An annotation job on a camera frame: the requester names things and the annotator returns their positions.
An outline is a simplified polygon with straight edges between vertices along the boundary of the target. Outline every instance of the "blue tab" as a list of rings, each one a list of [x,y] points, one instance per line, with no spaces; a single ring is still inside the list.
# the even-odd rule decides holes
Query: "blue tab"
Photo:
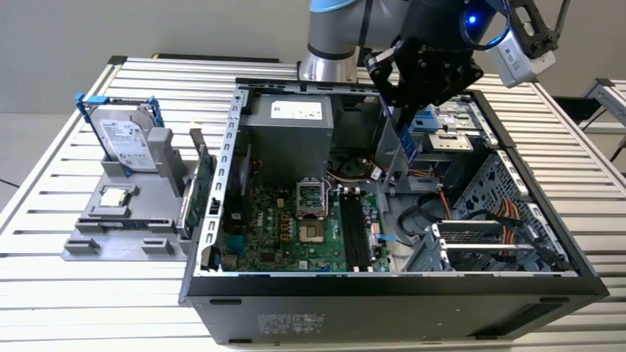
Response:
[[[379,240],[383,240],[383,241],[396,241],[396,238],[395,238],[395,237],[384,236],[381,233],[376,233],[376,234],[375,234],[375,237],[376,237]]]
[[[408,132],[405,125],[403,125],[397,131],[397,138],[400,140],[401,151],[404,152],[407,160],[412,161],[415,155],[417,154],[417,146],[412,141],[411,133]]]
[[[86,98],[86,103],[93,105],[104,105],[108,103],[108,97],[104,95],[92,95]]]
[[[437,117],[433,108],[428,105],[417,114],[411,122],[412,132],[436,132],[439,130]]]
[[[162,122],[162,118],[160,116],[158,101],[154,99],[154,96],[149,97],[148,105],[152,107],[152,117],[153,117],[153,120],[154,120],[154,126],[156,127],[165,127],[165,123]]]

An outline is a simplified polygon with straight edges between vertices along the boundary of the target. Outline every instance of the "aluminum slat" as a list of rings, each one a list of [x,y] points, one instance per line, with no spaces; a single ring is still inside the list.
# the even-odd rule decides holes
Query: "aluminum slat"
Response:
[[[600,171],[568,171],[568,170],[532,170],[535,177],[599,177],[605,178]]]
[[[58,176],[42,181],[44,192],[93,192],[100,176]]]
[[[573,235],[585,232],[592,232],[595,235],[626,235],[626,216],[611,219],[588,219],[585,217],[563,217],[561,219]]]
[[[509,133],[511,138],[532,138],[532,139],[545,139],[545,143],[549,144],[549,140],[552,139],[565,139],[568,141],[572,141],[577,145],[577,141],[571,137],[568,134],[548,134],[548,133]]]
[[[152,95],[158,101],[162,99],[178,100],[202,100],[202,101],[230,101],[232,93],[226,92],[201,92],[193,90],[169,90],[169,89],[122,89],[108,88],[106,95],[114,98],[148,99]]]
[[[552,200],[551,204],[561,216],[626,216],[626,202],[573,202]]]
[[[617,192],[619,188],[604,185],[576,185],[576,184],[551,184],[545,183],[540,188],[548,191],[577,191],[577,192]]]
[[[512,140],[519,147],[523,145],[532,145],[532,144],[573,145],[573,146],[579,145],[575,139],[539,139],[539,138],[515,137],[512,138]]]
[[[551,145],[551,144],[531,144],[531,145],[519,144],[517,150],[568,150],[568,151],[576,151],[576,152],[584,151],[584,149],[579,145]]]
[[[110,88],[140,88],[140,89],[188,89],[224,92],[234,88],[234,83],[197,82],[197,81],[142,81],[140,79],[116,78],[110,82]]]
[[[539,183],[592,183],[597,185],[612,184],[607,177],[544,177],[537,176]]]
[[[549,200],[619,200],[626,199],[620,192],[545,191]]]
[[[519,154],[521,156],[567,156],[567,157],[585,157],[587,152],[584,151],[569,151],[569,150],[527,150],[520,149]]]

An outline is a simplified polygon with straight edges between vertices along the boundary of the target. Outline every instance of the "cable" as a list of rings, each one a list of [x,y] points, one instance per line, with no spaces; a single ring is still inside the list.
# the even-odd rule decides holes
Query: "cable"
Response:
[[[419,196],[415,197],[415,201],[412,202],[412,206],[417,204]],[[412,222],[415,223],[415,226],[425,233],[427,229],[424,229],[417,222],[417,219],[415,218],[415,211],[411,214]]]
[[[328,176],[331,176],[335,180],[337,180],[339,182],[344,182],[344,183],[369,181],[368,178],[344,178],[344,177],[341,177],[341,176],[335,175],[331,170],[325,170],[325,173],[327,173]]]
[[[563,0],[560,3],[560,10],[557,11],[557,18],[556,18],[556,25],[555,25],[555,34],[560,36],[563,32],[563,26],[565,25],[565,16],[567,16],[567,9],[571,0]]]
[[[619,153],[621,153],[621,148],[620,148],[620,147],[616,148],[615,153],[612,153],[612,155],[611,155],[611,157],[609,157],[609,159],[608,159],[608,161],[609,161],[611,163],[615,161],[616,157],[619,156]]]
[[[405,235],[412,236],[412,237],[425,235],[425,230],[420,226],[417,226],[417,227],[423,230],[423,232],[412,232],[412,231],[408,231],[404,228],[404,218],[408,215],[412,215],[413,213],[417,213],[431,223],[443,220],[441,218],[429,215],[421,209],[421,205],[424,205],[428,201],[431,201],[432,199],[436,199],[436,198],[437,198],[436,193],[428,193],[428,194],[424,194],[424,195],[419,196],[417,199],[416,199],[416,204],[412,205],[411,207],[405,208],[404,211],[400,213],[400,215],[396,218],[396,227],[400,230],[401,237],[404,237]],[[404,237],[404,238],[401,238],[401,240],[404,242],[407,242],[407,241],[409,241],[409,238]]]
[[[444,217],[445,217],[445,220],[451,220],[451,219],[452,219],[452,215],[451,215],[451,213],[449,213],[448,202],[445,201],[445,195],[443,194],[443,190],[440,189],[440,176],[439,176],[439,185],[437,185],[437,188],[439,188],[440,203],[441,203],[441,205],[443,205]]]
[[[10,182],[10,181],[6,181],[6,180],[2,180],[1,178],[0,178],[0,182],[4,183],[4,184],[6,184],[6,185],[9,185],[9,186],[13,186],[14,188],[21,187],[21,186],[17,185],[16,183],[13,183],[13,182]]]
[[[491,41],[485,45],[481,45],[480,43],[476,43],[473,39],[471,39],[469,33],[467,32],[467,8],[468,6],[465,6],[465,9],[459,19],[460,38],[463,39],[463,42],[469,46],[469,48],[472,48],[475,51],[485,51],[491,48],[495,48],[497,44],[501,43],[501,41],[504,40],[504,37],[508,34],[508,31],[511,30],[511,9],[508,8],[508,0],[501,0],[501,7],[503,7],[503,12],[504,12],[504,17],[507,19],[504,29],[497,37],[491,39]]]
[[[561,258],[557,256],[556,253],[553,253],[549,249],[541,247],[540,244],[537,244],[529,236],[525,234],[523,231],[523,222],[521,220],[511,219],[504,216],[497,216],[496,214],[491,213],[489,211],[481,209],[471,214],[467,214],[463,218],[473,218],[477,215],[484,215],[484,218],[488,220],[493,220],[497,222],[507,231],[511,231],[513,235],[516,235],[519,238],[523,239],[523,241],[532,246],[532,248],[536,251],[536,254],[539,255],[539,258],[541,261],[544,261],[548,265],[555,265],[559,270],[567,271],[572,270],[572,266],[569,263],[564,262]]]

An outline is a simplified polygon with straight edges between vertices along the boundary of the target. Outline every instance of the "metal frame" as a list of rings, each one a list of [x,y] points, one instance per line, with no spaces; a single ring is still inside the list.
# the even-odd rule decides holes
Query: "metal frame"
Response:
[[[221,140],[224,133],[237,76],[294,79],[294,65],[130,58],[105,67],[89,94],[117,98],[154,94],[166,127],[176,133],[173,143],[186,148],[184,157],[194,158],[192,142],[181,134],[188,133],[189,122],[201,124],[209,151],[216,153],[214,139]],[[359,80],[368,82],[363,70]],[[568,131],[568,117],[549,108],[545,101],[552,100],[536,94],[536,87],[521,84],[504,89],[497,77],[485,75],[471,88],[483,91],[611,296],[513,342],[484,341],[480,347],[511,352],[617,352],[626,349],[626,194],[612,181],[615,175],[609,177],[599,165],[603,157],[589,148],[592,144]],[[213,340],[194,313],[177,307],[182,263],[64,263],[57,257],[101,173],[93,164],[102,153],[90,136],[73,113],[0,215],[0,253],[5,256],[0,254],[0,267],[6,269],[0,273],[0,307],[10,317],[8,327],[0,327],[0,340],[21,341],[2,347],[36,351],[97,345],[124,351],[140,343],[150,351],[170,351],[180,345],[197,351],[212,348]],[[72,192],[54,194],[69,187]],[[467,351],[471,347],[464,342],[440,346],[399,342],[331,348]]]
[[[597,78],[587,88],[585,98],[593,98],[611,115],[626,126],[626,81],[611,81],[607,78]]]

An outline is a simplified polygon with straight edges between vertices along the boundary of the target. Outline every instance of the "wire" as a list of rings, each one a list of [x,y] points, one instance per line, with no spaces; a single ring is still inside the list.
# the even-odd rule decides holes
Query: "wire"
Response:
[[[262,161],[257,159],[250,159],[250,164],[252,164],[250,175],[254,176],[257,172],[261,171]]]
[[[611,163],[615,161],[616,157],[619,156],[619,153],[621,153],[621,148],[620,148],[620,147],[616,148],[615,153],[612,153],[612,155],[611,155],[611,157],[609,157],[609,159],[608,159],[608,161],[609,161]]]
[[[377,167],[379,169],[381,169],[384,172],[388,171],[388,169],[379,166],[372,160],[369,160],[369,164],[373,165],[375,167]],[[413,176],[428,177],[428,173],[425,171],[421,171],[421,170],[408,170],[408,173]]]
[[[443,210],[444,210],[444,217],[445,220],[452,219],[452,215],[449,214],[449,207],[448,207],[448,202],[445,201],[445,195],[443,194],[443,190],[440,189],[440,176],[439,176],[439,198],[440,198],[440,203],[443,204]]]
[[[468,6],[465,6],[465,9],[459,19],[460,38],[463,39],[463,42],[469,46],[469,48],[472,48],[475,51],[485,51],[488,49],[495,48],[497,44],[501,43],[501,41],[504,40],[504,37],[508,34],[508,31],[511,30],[511,9],[508,8],[508,0],[501,0],[501,7],[503,7],[503,12],[504,12],[504,17],[507,19],[504,29],[497,37],[491,39],[491,41],[485,45],[481,45],[480,43],[476,43],[473,39],[471,39],[469,33],[467,32],[467,8]]]
[[[571,0],[563,0],[560,3],[560,10],[557,11],[557,18],[556,18],[556,26],[555,26],[555,34],[560,36],[563,32],[563,26],[565,25],[565,16],[567,16],[567,9]]]
[[[13,183],[13,182],[10,182],[10,181],[6,181],[6,180],[2,180],[1,178],[0,178],[0,182],[4,183],[4,184],[6,184],[6,185],[9,185],[9,186],[12,186],[12,187],[14,187],[14,188],[21,187],[21,186],[17,185],[16,183]]]
[[[331,176],[335,180],[337,180],[339,182],[344,182],[344,183],[353,183],[353,182],[369,181],[368,178],[344,178],[344,177],[341,177],[341,176],[335,175],[335,173],[333,173],[331,170],[325,170],[325,173],[327,173],[328,176]]]
[[[408,236],[415,237],[415,236],[425,235],[425,230],[420,226],[417,226],[417,227],[423,230],[423,232],[412,232],[412,231],[408,231],[404,228],[404,218],[408,215],[412,215],[412,214],[417,213],[431,223],[437,222],[437,221],[441,220],[441,218],[439,218],[436,216],[432,216],[431,214],[428,214],[421,209],[421,205],[424,205],[428,201],[431,201],[432,199],[436,199],[436,198],[437,198],[436,193],[428,193],[428,194],[424,194],[424,195],[419,196],[417,199],[416,199],[416,204],[412,205],[411,207],[405,208],[404,211],[397,216],[397,218],[396,218],[396,227],[400,230],[400,233],[401,233],[403,236],[408,235]]]
[[[412,206],[417,204],[419,196],[415,197],[415,200],[412,202]],[[415,226],[425,233],[427,229],[424,229],[417,222],[417,219],[415,218],[415,211],[411,214],[412,222],[415,223]]]

